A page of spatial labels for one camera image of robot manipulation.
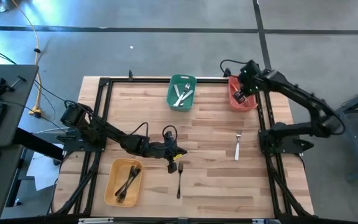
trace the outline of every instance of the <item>butcher block tabletop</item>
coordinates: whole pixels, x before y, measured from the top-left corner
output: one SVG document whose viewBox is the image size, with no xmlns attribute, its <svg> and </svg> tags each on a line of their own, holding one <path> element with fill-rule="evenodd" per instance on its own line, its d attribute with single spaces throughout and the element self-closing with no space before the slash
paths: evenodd
<svg viewBox="0 0 358 224">
<path fill-rule="evenodd" d="M 84 77 L 79 103 L 93 108 L 99 79 Z M 178 172 L 169 174 L 165 159 L 132 156 L 108 139 L 100 160 L 91 216 L 273 218 L 265 158 L 257 139 L 260 129 L 257 110 L 233 112 L 228 104 L 227 85 L 199 83 L 192 109 L 189 112 L 172 111 L 165 101 L 167 90 L 168 83 L 115 83 L 108 122 L 130 133 L 147 121 L 150 142 L 163 141 L 162 129 L 169 124 L 176 126 L 178 146 L 188 151 L 177 159 L 184 162 L 181 198 L 177 199 Z M 292 123 L 288 99 L 279 93 L 270 93 L 270 97 L 275 121 Z M 103 100 L 99 115 L 103 112 Z M 242 136 L 239 160 L 235 161 L 237 130 L 242 130 Z M 144 127 L 137 133 L 144 135 Z M 55 190 L 55 210 L 61 208 L 76 189 L 83 158 L 84 152 L 74 152 L 64 161 Z M 131 208 L 113 207 L 104 201 L 111 164 L 117 158 L 138 159 L 144 166 L 139 198 Z M 282 159 L 288 188 L 305 210 L 313 213 L 300 158 L 283 154 Z M 284 211 L 282 193 L 277 190 L 277 194 Z M 81 212 L 87 196 L 88 187 L 83 194 Z"/>
</svg>

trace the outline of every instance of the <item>green plastic basket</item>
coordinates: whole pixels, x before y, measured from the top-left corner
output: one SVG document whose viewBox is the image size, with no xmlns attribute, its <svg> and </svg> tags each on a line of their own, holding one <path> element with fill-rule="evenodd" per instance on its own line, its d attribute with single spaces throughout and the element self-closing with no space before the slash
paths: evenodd
<svg viewBox="0 0 358 224">
<path fill-rule="evenodd" d="M 174 84 L 178 86 L 179 94 L 182 94 L 185 90 L 185 85 L 187 83 L 190 83 L 189 91 L 193 90 L 193 93 L 188 98 L 182 101 L 183 106 L 173 106 L 178 100 L 177 93 L 175 92 L 175 88 L 173 87 Z M 194 95 L 196 93 L 196 84 L 197 79 L 190 75 L 173 75 L 171 77 L 171 81 L 169 82 L 169 88 L 167 93 L 167 103 L 169 107 L 171 107 L 171 109 L 175 111 L 189 111 L 191 109 L 191 106 L 193 106 Z"/>
</svg>

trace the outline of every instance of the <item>gray floor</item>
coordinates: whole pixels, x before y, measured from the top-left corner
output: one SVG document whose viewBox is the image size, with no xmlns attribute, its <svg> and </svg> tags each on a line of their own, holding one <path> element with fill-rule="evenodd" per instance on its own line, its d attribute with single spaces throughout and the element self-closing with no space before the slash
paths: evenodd
<svg viewBox="0 0 358 224">
<path fill-rule="evenodd" d="M 259 4 L 266 29 L 358 30 L 358 0 L 259 0 Z M 252 0 L 99 0 L 97 4 L 33 0 L 22 1 L 21 6 L 39 26 L 257 28 Z M 0 26 L 25 25 L 17 10 L 0 13 Z M 71 100 L 77 99 L 85 75 L 127 75 L 131 69 L 134 75 L 220 77 L 219 62 L 225 58 L 254 59 L 264 66 L 258 34 L 39 32 L 39 37 L 43 86 Z M 266 39 L 272 67 L 333 108 L 358 92 L 358 35 L 270 34 Z M 34 45 L 33 32 L 0 31 L 0 51 L 17 63 L 34 62 Z M 232 71 L 238 68 L 230 66 Z M 33 90 L 27 106 L 33 106 L 35 94 Z M 58 123 L 63 105 L 49 98 Z M 290 106 L 296 123 L 308 120 L 305 109 L 294 102 Z M 42 108 L 53 119 L 45 100 Z M 20 127 L 33 132 L 54 128 L 26 114 Z M 358 221 L 358 182 L 346 181 L 346 175 L 355 171 L 349 144 L 342 136 L 312 141 L 315 147 L 305 153 L 305 163 L 315 213 Z M 51 191 L 35 192 L 34 183 L 27 181 L 19 192 L 24 206 L 7 208 L 2 217 L 45 214 Z"/>
</svg>

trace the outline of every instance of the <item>yellow cable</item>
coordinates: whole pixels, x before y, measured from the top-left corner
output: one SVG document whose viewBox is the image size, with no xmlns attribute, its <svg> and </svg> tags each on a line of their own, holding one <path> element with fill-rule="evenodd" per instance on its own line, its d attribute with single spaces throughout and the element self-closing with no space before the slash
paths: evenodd
<svg viewBox="0 0 358 224">
<path fill-rule="evenodd" d="M 29 24 L 31 25 L 31 28 L 32 30 L 34 31 L 34 34 L 35 34 L 35 40 L 36 40 L 36 46 L 35 48 L 36 49 L 39 49 L 39 40 L 38 40 L 38 34 L 37 32 L 35 31 L 35 28 L 34 26 L 32 25 L 30 19 L 26 16 L 26 14 L 22 11 L 22 9 L 19 7 L 19 5 L 16 4 L 15 0 L 12 0 L 13 4 L 16 6 L 16 8 L 18 8 L 18 10 L 20 10 L 20 12 L 23 14 L 23 16 L 27 19 L 27 21 L 29 22 Z M 38 52 L 35 52 L 35 62 L 34 62 L 35 65 L 38 65 Z M 40 76 L 40 73 L 37 72 L 37 79 L 38 79 L 38 82 L 40 83 L 41 85 L 41 76 Z M 42 112 L 41 109 L 40 109 L 40 99 L 41 99 L 41 87 L 38 89 L 38 93 L 37 93 L 37 100 L 35 101 L 35 105 L 34 107 L 32 108 L 33 111 L 35 112 Z"/>
</svg>

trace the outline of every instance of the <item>wooden table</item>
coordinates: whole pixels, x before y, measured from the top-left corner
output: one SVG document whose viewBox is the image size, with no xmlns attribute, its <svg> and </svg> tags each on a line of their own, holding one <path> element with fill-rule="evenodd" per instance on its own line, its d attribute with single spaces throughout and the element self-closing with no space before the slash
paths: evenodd
<svg viewBox="0 0 358 224">
<path fill-rule="evenodd" d="M 84 77 L 78 99 L 80 103 L 93 108 L 99 78 Z M 168 174 L 165 159 L 135 157 L 122 150 L 118 143 L 108 140 L 101 157 L 91 216 L 273 217 L 266 163 L 257 142 L 260 128 L 257 110 L 232 112 L 228 105 L 227 85 L 198 84 L 191 111 L 172 111 L 165 102 L 167 88 L 167 83 L 115 83 L 108 122 L 129 133 L 147 121 L 151 141 L 162 141 L 161 132 L 166 125 L 177 127 L 178 145 L 188 151 L 179 159 L 185 162 L 181 180 L 182 198 L 176 198 L 178 173 Z M 270 97 L 276 122 L 292 123 L 287 98 L 279 93 L 271 93 Z M 262 102 L 267 114 L 263 97 Z M 266 119 L 265 122 L 268 127 L 269 121 Z M 236 162 L 234 151 L 238 129 L 242 130 L 242 137 L 240 159 Z M 138 133 L 145 134 L 145 131 L 141 129 Z M 83 157 L 84 152 L 75 152 L 62 165 L 55 192 L 56 210 L 77 187 Z M 145 167 L 139 199 L 132 208 L 112 207 L 104 202 L 111 163 L 117 158 L 136 158 Z M 304 208 L 313 213 L 300 159 L 284 154 L 283 164 L 289 189 Z M 81 211 L 87 195 L 88 188 L 85 188 Z M 280 208 L 284 211 L 280 190 L 278 196 Z"/>
</svg>

